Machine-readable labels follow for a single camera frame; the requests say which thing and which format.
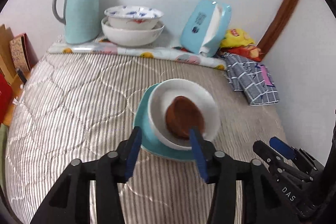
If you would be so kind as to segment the patterned brown book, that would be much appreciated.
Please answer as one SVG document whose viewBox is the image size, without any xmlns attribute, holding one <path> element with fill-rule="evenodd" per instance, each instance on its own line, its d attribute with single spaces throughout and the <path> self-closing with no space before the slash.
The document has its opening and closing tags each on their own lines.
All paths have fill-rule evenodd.
<svg viewBox="0 0 336 224">
<path fill-rule="evenodd" d="M 17 35 L 9 42 L 11 58 L 15 69 L 30 72 L 38 62 L 36 53 L 26 33 Z"/>
</svg>

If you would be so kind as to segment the grey checked folded cloth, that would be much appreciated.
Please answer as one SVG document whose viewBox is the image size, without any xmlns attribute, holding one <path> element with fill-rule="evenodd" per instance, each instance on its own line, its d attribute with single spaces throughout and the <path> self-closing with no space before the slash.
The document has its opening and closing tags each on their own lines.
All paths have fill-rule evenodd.
<svg viewBox="0 0 336 224">
<path fill-rule="evenodd" d="M 231 88 L 242 92 L 251 106 L 271 105 L 280 101 L 277 88 L 267 67 L 233 53 L 223 56 Z"/>
</svg>

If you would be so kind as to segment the striped quilted table cover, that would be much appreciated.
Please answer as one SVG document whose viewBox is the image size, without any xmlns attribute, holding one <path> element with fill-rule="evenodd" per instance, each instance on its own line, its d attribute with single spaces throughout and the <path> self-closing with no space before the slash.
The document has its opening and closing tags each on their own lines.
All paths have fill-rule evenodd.
<svg viewBox="0 0 336 224">
<path fill-rule="evenodd" d="M 130 56 L 47 54 L 25 85 L 7 137 L 6 193 L 17 218 L 32 220 L 72 159 L 99 159 L 127 139 L 146 89 L 168 79 L 209 91 L 220 110 L 215 147 L 232 158 L 250 161 L 256 140 L 285 138 L 275 106 L 249 106 L 223 71 Z M 195 163 L 146 151 L 118 189 L 126 223 L 205 223 L 213 195 Z"/>
</svg>

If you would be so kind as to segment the blue plastic plate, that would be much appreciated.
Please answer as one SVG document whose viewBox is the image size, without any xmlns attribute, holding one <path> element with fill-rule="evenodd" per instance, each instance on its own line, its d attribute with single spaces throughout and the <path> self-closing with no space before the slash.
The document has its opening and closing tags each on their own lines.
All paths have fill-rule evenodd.
<svg viewBox="0 0 336 224">
<path fill-rule="evenodd" d="M 140 127 L 142 129 L 141 147 L 145 151 L 164 159 L 181 162 L 194 161 L 192 151 L 182 151 L 167 147 L 159 141 L 151 129 L 147 109 L 149 97 L 157 85 L 158 84 L 154 84 L 146 89 L 140 100 L 137 112 L 134 117 L 133 126 Z"/>
</svg>

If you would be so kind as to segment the floral white bowl upper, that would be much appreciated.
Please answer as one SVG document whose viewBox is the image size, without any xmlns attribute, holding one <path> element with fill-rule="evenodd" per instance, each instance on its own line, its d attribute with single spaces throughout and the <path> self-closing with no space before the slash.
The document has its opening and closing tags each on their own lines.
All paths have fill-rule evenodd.
<svg viewBox="0 0 336 224">
<path fill-rule="evenodd" d="M 114 6 L 107 8 L 104 15 L 109 25 L 125 30 L 151 30 L 164 16 L 164 13 L 144 6 Z"/>
</svg>

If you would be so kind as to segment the orange chips bag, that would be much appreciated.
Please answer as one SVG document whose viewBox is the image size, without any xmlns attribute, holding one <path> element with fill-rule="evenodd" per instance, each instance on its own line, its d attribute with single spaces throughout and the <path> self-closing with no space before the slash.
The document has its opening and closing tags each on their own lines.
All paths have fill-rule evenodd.
<svg viewBox="0 0 336 224">
<path fill-rule="evenodd" d="M 245 47 L 228 48 L 227 52 L 248 58 L 252 61 L 262 61 L 263 54 L 261 53 L 260 48 L 252 44 Z"/>
</svg>

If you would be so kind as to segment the light blue thermos jug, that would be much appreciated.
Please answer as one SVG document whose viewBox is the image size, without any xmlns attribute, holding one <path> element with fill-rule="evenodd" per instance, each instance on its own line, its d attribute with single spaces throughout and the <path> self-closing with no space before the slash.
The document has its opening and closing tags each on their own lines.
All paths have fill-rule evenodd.
<svg viewBox="0 0 336 224">
<path fill-rule="evenodd" d="M 52 0 L 54 17 L 65 28 L 68 44 L 82 44 L 100 33 L 99 0 L 64 0 L 63 15 L 57 11 L 57 0 Z"/>
</svg>

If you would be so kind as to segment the white patterned bowl lower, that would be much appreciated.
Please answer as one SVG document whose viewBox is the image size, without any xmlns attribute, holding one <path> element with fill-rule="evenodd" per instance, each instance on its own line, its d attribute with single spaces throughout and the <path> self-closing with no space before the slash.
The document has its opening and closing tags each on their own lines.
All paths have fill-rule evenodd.
<svg viewBox="0 0 336 224">
<path fill-rule="evenodd" d="M 163 32 L 165 25 L 159 21 L 151 30 L 126 30 L 111 27 L 106 16 L 101 20 L 106 39 L 119 46 L 140 47 L 154 42 Z"/>
</svg>

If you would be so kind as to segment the brown clay bowl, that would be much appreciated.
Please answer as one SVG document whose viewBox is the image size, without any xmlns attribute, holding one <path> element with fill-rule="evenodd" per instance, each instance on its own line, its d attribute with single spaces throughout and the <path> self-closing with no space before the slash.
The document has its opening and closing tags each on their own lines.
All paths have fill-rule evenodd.
<svg viewBox="0 0 336 224">
<path fill-rule="evenodd" d="M 177 96 L 166 110 L 165 123 L 169 132 L 178 139 L 189 140 L 190 129 L 205 132 L 205 120 L 193 101 Z"/>
</svg>

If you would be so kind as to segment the rolled fruit-print sheet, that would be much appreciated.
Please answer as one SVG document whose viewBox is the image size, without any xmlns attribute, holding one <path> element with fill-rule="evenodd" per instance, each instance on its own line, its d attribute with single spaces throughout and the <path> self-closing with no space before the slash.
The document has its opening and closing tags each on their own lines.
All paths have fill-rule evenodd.
<svg viewBox="0 0 336 224">
<path fill-rule="evenodd" d="M 201 55 L 176 50 L 174 48 L 126 48 L 114 45 L 110 42 L 90 42 L 77 46 L 72 46 L 67 43 L 55 43 L 48 49 L 48 53 L 101 53 L 108 55 L 122 55 L 147 59 L 176 61 L 184 64 L 209 67 L 220 71 L 227 69 L 226 63 L 222 59 L 204 57 Z"/>
</svg>

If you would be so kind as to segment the brown wooden door frame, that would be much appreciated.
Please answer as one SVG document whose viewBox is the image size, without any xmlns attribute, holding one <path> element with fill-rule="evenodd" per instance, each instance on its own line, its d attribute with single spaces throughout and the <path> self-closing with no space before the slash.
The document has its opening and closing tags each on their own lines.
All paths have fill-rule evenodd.
<svg viewBox="0 0 336 224">
<path fill-rule="evenodd" d="M 258 43 L 261 50 L 261 58 L 266 57 L 275 42 L 288 24 L 299 0 L 283 0 L 273 21 L 270 23 L 265 34 Z"/>
</svg>

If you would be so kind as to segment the light blue electric kettle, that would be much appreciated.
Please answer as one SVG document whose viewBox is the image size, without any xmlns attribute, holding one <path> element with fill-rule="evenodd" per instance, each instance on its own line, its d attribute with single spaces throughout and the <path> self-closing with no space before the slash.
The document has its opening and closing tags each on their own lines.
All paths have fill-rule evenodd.
<svg viewBox="0 0 336 224">
<path fill-rule="evenodd" d="M 187 21 L 180 44 L 189 52 L 213 57 L 231 20 L 231 6 L 213 0 L 200 0 Z"/>
</svg>

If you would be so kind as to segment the brown cardboard box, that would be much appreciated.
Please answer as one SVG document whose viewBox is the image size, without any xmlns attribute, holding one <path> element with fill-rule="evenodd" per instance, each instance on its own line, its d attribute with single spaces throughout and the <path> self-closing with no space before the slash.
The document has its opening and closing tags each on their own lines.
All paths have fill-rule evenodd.
<svg viewBox="0 0 336 224">
<path fill-rule="evenodd" d="M 17 75 L 15 71 L 15 66 L 11 57 L 10 51 L 10 41 L 13 40 L 13 34 L 10 28 L 6 28 L 4 24 L 1 24 L 0 29 L 0 66 L 1 73 L 3 74 L 5 80 L 11 85 L 15 76 Z"/>
</svg>

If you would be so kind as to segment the yellow chips bag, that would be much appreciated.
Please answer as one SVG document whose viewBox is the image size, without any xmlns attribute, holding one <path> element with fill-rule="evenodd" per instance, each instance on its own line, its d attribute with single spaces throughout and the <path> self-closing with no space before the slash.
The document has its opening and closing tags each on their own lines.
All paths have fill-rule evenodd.
<svg viewBox="0 0 336 224">
<path fill-rule="evenodd" d="M 224 39 L 220 42 L 221 48 L 246 47 L 255 44 L 254 39 L 240 28 L 233 28 L 226 31 Z"/>
</svg>

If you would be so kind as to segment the large white bowl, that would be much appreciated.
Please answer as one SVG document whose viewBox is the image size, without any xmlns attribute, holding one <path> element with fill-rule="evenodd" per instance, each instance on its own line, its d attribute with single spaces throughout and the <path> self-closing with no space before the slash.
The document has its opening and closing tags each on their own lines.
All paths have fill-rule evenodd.
<svg viewBox="0 0 336 224">
<path fill-rule="evenodd" d="M 219 108 L 212 95 L 185 79 L 158 84 L 150 93 L 147 115 L 160 143 L 179 151 L 191 150 L 190 129 L 197 129 L 203 139 L 213 141 L 221 125 Z"/>
</svg>

